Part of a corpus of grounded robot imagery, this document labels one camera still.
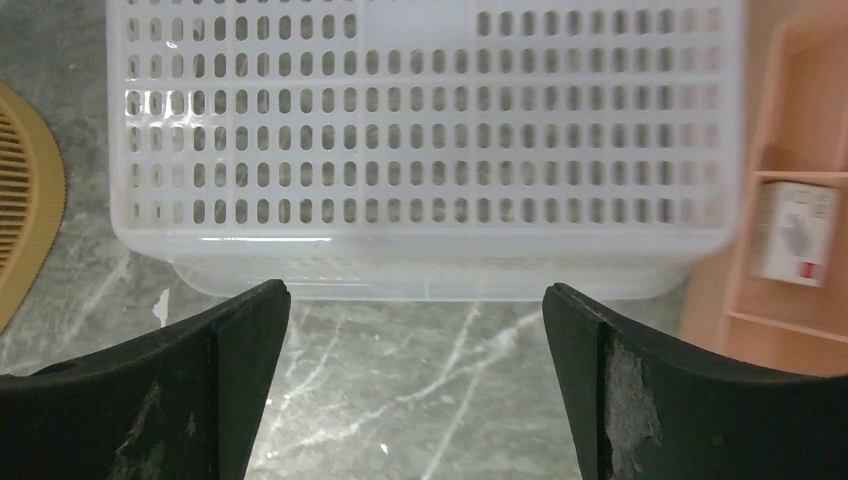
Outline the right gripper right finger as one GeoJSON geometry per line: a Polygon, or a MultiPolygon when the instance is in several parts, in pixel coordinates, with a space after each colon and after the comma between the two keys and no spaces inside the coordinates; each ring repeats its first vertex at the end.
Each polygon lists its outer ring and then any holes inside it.
{"type": "Polygon", "coordinates": [[[722,356],[557,283],[545,332],[585,479],[843,479],[847,379],[722,356]]]}

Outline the yellow mesh waste basket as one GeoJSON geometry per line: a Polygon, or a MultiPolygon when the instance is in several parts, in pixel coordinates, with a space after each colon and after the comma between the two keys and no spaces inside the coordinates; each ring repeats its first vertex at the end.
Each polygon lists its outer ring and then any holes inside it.
{"type": "Polygon", "coordinates": [[[1,85],[1,328],[30,291],[63,220],[65,169],[41,115],[1,85]]]}

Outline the light green plastic basket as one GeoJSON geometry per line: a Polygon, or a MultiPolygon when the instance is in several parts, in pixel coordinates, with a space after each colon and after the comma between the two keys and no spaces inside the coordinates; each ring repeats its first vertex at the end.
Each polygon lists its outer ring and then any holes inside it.
{"type": "Polygon", "coordinates": [[[661,295],[739,217],[743,1],[109,1],[111,223],[194,289],[661,295]]]}

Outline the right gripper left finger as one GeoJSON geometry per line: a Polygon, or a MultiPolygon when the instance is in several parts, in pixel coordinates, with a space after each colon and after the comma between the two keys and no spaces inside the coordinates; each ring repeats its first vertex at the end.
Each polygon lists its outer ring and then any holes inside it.
{"type": "Polygon", "coordinates": [[[118,345],[1,378],[5,479],[241,479],[291,296],[264,282],[118,345]]]}

